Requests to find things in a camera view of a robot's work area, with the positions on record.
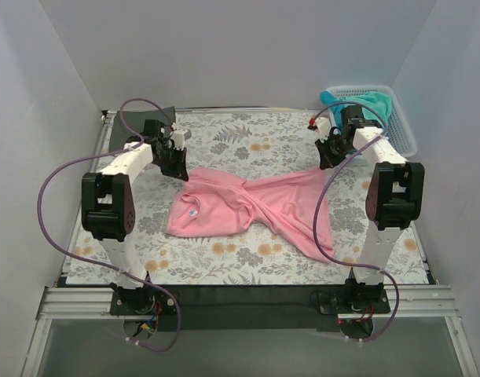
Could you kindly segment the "pink t-shirt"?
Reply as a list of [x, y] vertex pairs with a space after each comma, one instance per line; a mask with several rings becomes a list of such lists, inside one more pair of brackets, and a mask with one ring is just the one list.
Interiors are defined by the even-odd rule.
[[305, 256], [334, 256], [326, 202], [317, 200], [326, 181], [320, 169], [248, 181], [220, 170], [196, 168], [174, 197], [167, 233], [195, 238], [229, 236], [254, 222], [282, 236]]

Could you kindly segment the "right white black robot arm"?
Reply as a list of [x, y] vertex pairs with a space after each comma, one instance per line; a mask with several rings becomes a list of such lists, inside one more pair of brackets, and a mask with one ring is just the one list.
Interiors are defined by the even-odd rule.
[[394, 245], [402, 231], [420, 216], [425, 169], [410, 163], [387, 140], [387, 122], [376, 114], [366, 119], [366, 105], [342, 101], [341, 127], [326, 130], [317, 118], [309, 128], [318, 132], [315, 142], [322, 170], [338, 175], [356, 156], [362, 156], [373, 173], [365, 199], [369, 220], [365, 244], [357, 262], [348, 262], [349, 277], [331, 289], [321, 303], [322, 313], [387, 313], [390, 310], [383, 281]]

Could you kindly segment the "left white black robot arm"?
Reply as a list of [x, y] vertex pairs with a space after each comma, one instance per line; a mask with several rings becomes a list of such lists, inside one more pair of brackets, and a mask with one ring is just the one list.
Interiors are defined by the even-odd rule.
[[110, 287], [136, 313], [149, 312], [155, 298], [132, 237], [137, 218], [131, 184], [150, 164], [158, 166], [163, 176], [187, 181], [185, 142], [191, 136], [175, 123], [168, 126], [147, 119], [141, 135], [126, 140], [125, 153], [100, 172], [82, 178], [82, 227], [100, 242], [110, 264], [119, 270], [122, 276]]

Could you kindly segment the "folded dark grey t-shirt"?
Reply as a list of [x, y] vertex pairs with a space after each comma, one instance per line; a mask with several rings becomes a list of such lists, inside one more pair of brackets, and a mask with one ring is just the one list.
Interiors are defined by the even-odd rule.
[[[156, 119], [166, 125], [170, 125], [176, 120], [174, 107], [164, 108], [162, 112], [160, 110], [133, 112], [125, 111], [123, 114], [128, 126], [139, 134], [141, 134], [144, 130], [145, 121], [147, 119]], [[112, 126], [108, 151], [114, 152], [122, 150], [126, 140], [130, 137], [133, 137], [133, 135], [134, 134], [122, 124], [120, 115], [116, 114]]]

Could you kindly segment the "teal t-shirt in basket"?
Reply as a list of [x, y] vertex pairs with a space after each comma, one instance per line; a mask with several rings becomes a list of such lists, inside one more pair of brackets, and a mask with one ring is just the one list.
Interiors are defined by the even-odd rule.
[[[320, 99], [323, 105], [327, 106], [339, 101], [356, 101], [361, 104], [365, 104], [369, 108], [373, 109], [382, 119], [387, 121], [393, 111], [393, 104], [391, 97], [388, 94], [380, 93], [377, 91], [368, 91], [366, 93], [347, 97], [335, 97], [328, 91], [324, 91], [320, 94]], [[330, 108], [335, 120], [335, 126], [339, 129], [343, 129], [343, 122], [341, 111], [349, 104], [340, 104]]]

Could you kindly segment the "white plastic basket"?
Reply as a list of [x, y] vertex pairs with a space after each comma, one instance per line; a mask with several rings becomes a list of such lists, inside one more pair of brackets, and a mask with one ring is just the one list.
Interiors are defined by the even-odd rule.
[[359, 96], [371, 91], [388, 95], [392, 101], [392, 112], [388, 119], [387, 133], [390, 143], [405, 158], [413, 157], [417, 153], [416, 141], [412, 135], [409, 123], [394, 91], [389, 86], [372, 84], [330, 86], [326, 91], [336, 98]]

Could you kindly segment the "floral patterned table mat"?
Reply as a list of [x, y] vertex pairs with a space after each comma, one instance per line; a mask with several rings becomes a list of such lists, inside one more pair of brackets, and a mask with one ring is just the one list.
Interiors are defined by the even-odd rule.
[[[179, 112], [178, 126], [192, 134], [189, 169], [224, 170], [248, 180], [318, 166], [311, 114], [294, 112]], [[133, 232], [142, 265], [156, 284], [340, 284], [347, 264], [361, 253], [368, 228], [365, 197], [372, 175], [355, 159], [333, 181], [327, 197], [338, 264], [301, 254], [261, 224], [234, 236], [176, 238], [166, 234], [174, 195], [182, 187], [158, 167], [133, 183], [137, 224]]]

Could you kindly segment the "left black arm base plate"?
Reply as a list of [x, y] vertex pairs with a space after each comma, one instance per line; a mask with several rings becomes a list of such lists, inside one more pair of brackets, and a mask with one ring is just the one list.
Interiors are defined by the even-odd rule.
[[112, 295], [109, 313], [113, 316], [148, 316], [159, 313], [176, 316], [175, 300], [158, 291], [130, 289], [115, 291]]

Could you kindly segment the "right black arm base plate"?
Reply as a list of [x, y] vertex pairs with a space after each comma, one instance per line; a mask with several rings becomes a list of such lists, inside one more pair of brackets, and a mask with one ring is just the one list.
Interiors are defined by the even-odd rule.
[[320, 314], [387, 314], [390, 303], [383, 284], [376, 286], [327, 285], [310, 294], [310, 304]]

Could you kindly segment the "aluminium frame rail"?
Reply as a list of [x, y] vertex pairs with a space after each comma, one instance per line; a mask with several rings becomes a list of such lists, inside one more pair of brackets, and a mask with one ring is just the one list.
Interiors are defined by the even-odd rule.
[[[329, 309], [337, 299], [338, 285], [168, 285], [166, 289], [186, 309]], [[374, 305], [375, 318], [386, 317], [398, 303], [398, 317], [457, 317], [460, 311], [451, 288], [441, 285], [401, 285], [399, 294], [385, 286]], [[121, 303], [109, 287], [47, 288], [38, 314], [53, 319], [147, 317]]]

